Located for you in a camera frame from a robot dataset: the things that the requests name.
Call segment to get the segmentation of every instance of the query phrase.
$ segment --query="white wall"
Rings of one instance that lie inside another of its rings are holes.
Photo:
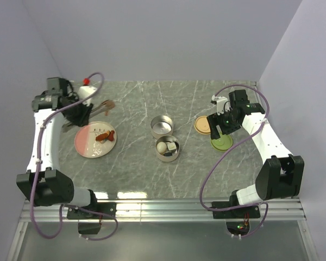
[[[0,260],[11,245],[23,195],[16,175],[25,173],[32,149],[30,103],[58,76],[57,66],[20,1],[0,0]]]
[[[23,0],[63,75],[258,80],[301,0]]]
[[[270,118],[305,160],[300,192],[321,261],[326,260],[326,0],[303,0],[261,79]]]

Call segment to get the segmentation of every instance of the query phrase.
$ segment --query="green coaster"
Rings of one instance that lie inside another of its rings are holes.
[[[222,135],[220,133],[220,138],[217,140],[210,140],[210,143],[214,149],[217,151],[226,151],[233,145],[233,139],[229,135]]]

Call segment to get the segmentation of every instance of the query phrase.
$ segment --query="white ball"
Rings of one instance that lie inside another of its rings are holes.
[[[167,150],[167,145],[161,141],[157,144],[156,149],[159,154],[163,155],[165,153],[165,151]]]

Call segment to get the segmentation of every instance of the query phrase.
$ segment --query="gray marble surface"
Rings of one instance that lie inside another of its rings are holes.
[[[95,105],[114,100],[109,116],[99,114],[91,121],[106,121],[115,127],[118,140],[114,149],[97,159],[80,156],[74,148],[79,130],[62,133],[59,159],[61,171],[78,187],[106,192],[110,198],[195,198],[209,170],[222,155],[210,145],[210,137],[193,127],[201,115],[216,111],[211,96],[224,81],[106,82],[93,99]],[[225,90],[222,95],[228,97]],[[255,93],[247,90],[250,101]],[[177,160],[164,163],[155,155],[155,139],[150,133],[151,119],[168,115],[174,122],[173,135],[181,145]],[[238,142],[247,133],[240,129],[231,134]],[[232,151],[214,171],[204,197],[227,197],[235,189],[254,183],[262,161],[252,140]]]

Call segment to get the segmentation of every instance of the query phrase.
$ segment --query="stainless steel container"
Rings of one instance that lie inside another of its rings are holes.
[[[165,143],[175,142],[177,149],[176,149],[176,151],[173,152],[172,156],[166,157],[166,156],[163,156],[162,154],[160,154],[157,151],[156,147],[157,147],[157,144],[160,143],[160,142],[165,142]],[[156,145],[155,145],[154,148],[156,150],[157,158],[159,158],[160,160],[162,160],[164,162],[171,162],[171,161],[176,160],[178,158],[178,155],[179,155],[179,152],[180,152],[180,143],[179,143],[178,139],[175,138],[174,136],[165,135],[165,136],[160,137],[156,141]]]
[[[173,121],[164,115],[159,115],[151,121],[151,134],[156,139],[164,135],[172,135],[174,130]]]

